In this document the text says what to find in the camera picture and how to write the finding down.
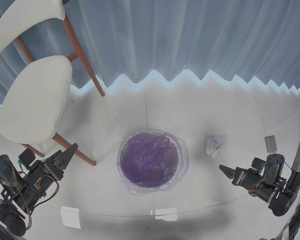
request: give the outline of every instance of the curtain fold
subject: curtain fold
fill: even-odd
[[[0,15],[12,2],[0,2]],[[212,70],[227,81],[255,76],[300,87],[300,1],[70,0],[64,7],[107,87],[121,74],[138,83],[156,70],[172,81],[185,69],[199,79]],[[34,59],[74,51],[58,19],[21,36]],[[28,64],[16,44],[0,53],[0,104]],[[72,84],[81,88],[90,77],[79,59],[72,65]]]

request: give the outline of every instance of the chair seat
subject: chair seat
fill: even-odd
[[[0,108],[0,134],[24,144],[54,137],[71,80],[72,65],[65,56],[30,63],[17,76]]]

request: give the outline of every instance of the crumpled plastic bag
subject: crumpled plastic bag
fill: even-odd
[[[206,154],[212,158],[217,158],[220,154],[220,150],[224,145],[222,137],[215,136],[206,140]]]
[[[132,195],[143,196],[174,187],[188,169],[185,142],[170,133],[144,129],[121,143],[117,169]]]

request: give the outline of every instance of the white chair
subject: white chair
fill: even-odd
[[[56,55],[33,61],[18,36],[50,18],[62,20],[75,52],[68,57]],[[89,74],[92,72],[96,77],[65,15],[62,0],[15,0],[0,18],[0,52],[16,38],[28,59],[31,57],[32,60],[17,76],[3,101],[0,108],[0,134],[43,157],[41,152],[29,144],[43,143],[52,138],[64,148],[71,145],[56,132],[71,86],[70,61],[79,56]],[[94,83],[101,93],[99,82]],[[75,155],[92,166],[96,165],[95,161],[79,150]]]

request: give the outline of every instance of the chair backrest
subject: chair backrest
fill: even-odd
[[[0,18],[0,52],[35,24],[65,15],[62,0],[15,0]]]

